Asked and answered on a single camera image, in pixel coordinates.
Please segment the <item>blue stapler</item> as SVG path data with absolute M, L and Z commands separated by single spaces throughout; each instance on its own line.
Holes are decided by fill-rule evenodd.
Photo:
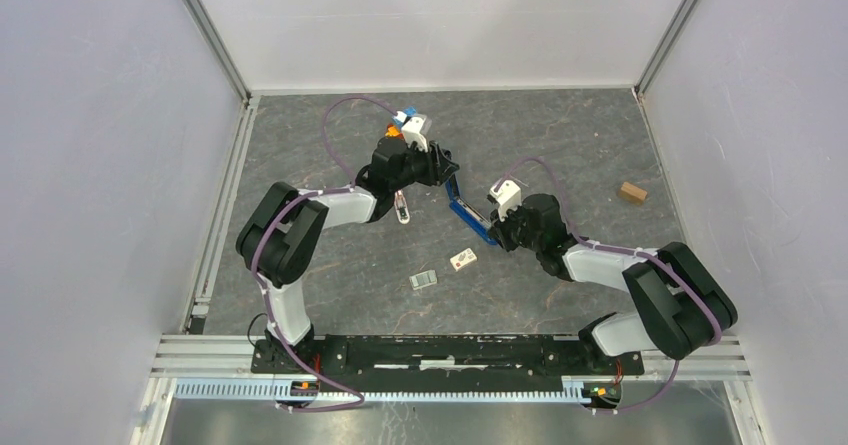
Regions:
M 456 175 L 451 176 L 446 181 L 445 189 L 448 195 L 450 209 L 484 242 L 492 246 L 497 246 L 497 241 L 488 234 L 491 228 L 491 222 L 461 197 Z

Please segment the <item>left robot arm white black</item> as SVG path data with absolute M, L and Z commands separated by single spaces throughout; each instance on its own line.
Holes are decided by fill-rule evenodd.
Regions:
M 440 186 L 459 169 L 450 151 L 434 141 L 421 146 L 383 138 L 349 185 L 307 190 L 277 181 L 269 187 L 240 231 L 236 251 L 260 287 L 266 337 L 277 346 L 281 365 L 297 373 L 314 359 L 303 276 L 322 232 L 376 222 L 392 209 L 397 192 L 413 184 Z

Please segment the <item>toy brick car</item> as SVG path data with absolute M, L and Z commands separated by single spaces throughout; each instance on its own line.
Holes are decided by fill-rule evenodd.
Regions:
M 402 111 L 398 111 L 392 121 L 387 125 L 384 136 L 389 138 L 399 137 L 403 139 L 402 127 L 408 119 L 415 115 L 417 110 L 415 107 L 407 107 Z

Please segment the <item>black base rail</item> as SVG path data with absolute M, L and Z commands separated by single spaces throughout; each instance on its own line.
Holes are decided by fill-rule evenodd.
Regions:
M 317 371 L 321 391 L 361 393 L 554 392 L 564 377 L 640 376 L 638 352 L 606 357 L 565 335 L 326 335 L 288 354 L 271 337 L 254 343 L 254 374 Z

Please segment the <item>small wooden block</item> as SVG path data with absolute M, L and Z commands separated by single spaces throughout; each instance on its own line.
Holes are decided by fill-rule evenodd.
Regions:
M 648 192 L 645 189 L 627 181 L 621 184 L 617 194 L 621 199 L 636 205 L 644 204 L 648 197 Z

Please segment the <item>pink white staple remover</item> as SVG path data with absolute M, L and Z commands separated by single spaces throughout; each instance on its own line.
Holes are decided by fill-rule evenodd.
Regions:
M 409 207 L 402 190 L 399 190 L 394 194 L 394 209 L 397 219 L 401 224 L 406 225 L 410 223 L 411 217 Z

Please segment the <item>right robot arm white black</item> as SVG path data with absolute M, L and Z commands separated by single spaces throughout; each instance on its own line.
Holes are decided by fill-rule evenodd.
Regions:
M 580 365 L 602 373 L 619 355 L 657 350 L 673 360 L 720 341 L 738 321 L 735 304 L 682 242 L 628 249 L 569 232 L 558 199 L 490 193 L 489 236 L 504 250 L 532 251 L 549 275 L 629 294 L 635 310 L 603 316 L 580 333 Z

